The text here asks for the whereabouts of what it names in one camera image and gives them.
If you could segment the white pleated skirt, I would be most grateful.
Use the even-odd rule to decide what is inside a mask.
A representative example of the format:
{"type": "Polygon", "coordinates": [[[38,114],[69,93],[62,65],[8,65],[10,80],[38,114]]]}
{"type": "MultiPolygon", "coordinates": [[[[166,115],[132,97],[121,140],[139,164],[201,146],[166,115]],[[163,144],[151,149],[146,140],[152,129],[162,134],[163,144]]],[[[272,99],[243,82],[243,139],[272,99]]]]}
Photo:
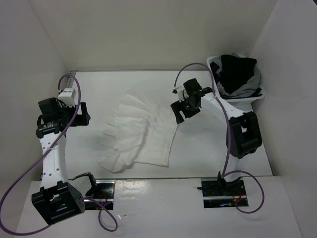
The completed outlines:
{"type": "Polygon", "coordinates": [[[99,165],[111,173],[135,164],[168,167],[176,130],[172,109],[128,91],[102,132],[99,165]]]}

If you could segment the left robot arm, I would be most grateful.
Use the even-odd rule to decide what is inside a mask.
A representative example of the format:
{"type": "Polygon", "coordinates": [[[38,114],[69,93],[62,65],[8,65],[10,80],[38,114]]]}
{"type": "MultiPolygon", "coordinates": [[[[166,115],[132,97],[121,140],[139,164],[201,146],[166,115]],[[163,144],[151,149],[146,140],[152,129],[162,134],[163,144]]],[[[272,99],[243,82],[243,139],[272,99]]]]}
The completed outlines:
{"type": "Polygon", "coordinates": [[[58,98],[38,102],[41,115],[36,136],[43,151],[43,176],[39,192],[32,194],[32,204],[48,225],[53,225],[85,211],[84,198],[68,181],[65,160],[66,131],[87,126],[90,116],[86,104],[69,107],[58,98]]]}

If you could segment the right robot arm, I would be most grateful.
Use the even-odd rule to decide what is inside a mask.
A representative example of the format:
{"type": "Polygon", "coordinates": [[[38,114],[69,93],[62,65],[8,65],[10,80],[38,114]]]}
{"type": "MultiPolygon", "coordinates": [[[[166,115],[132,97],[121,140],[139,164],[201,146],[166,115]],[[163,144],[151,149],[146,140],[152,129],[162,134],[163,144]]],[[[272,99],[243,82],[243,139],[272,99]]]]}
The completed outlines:
{"type": "Polygon", "coordinates": [[[226,126],[226,158],[218,172],[214,191],[228,195],[241,179],[242,159],[256,152],[262,145],[262,136],[254,112],[244,112],[218,97],[210,87],[201,87],[195,78],[183,86],[174,87],[178,100],[170,106],[178,124],[195,116],[201,109],[207,110],[226,126]]]}

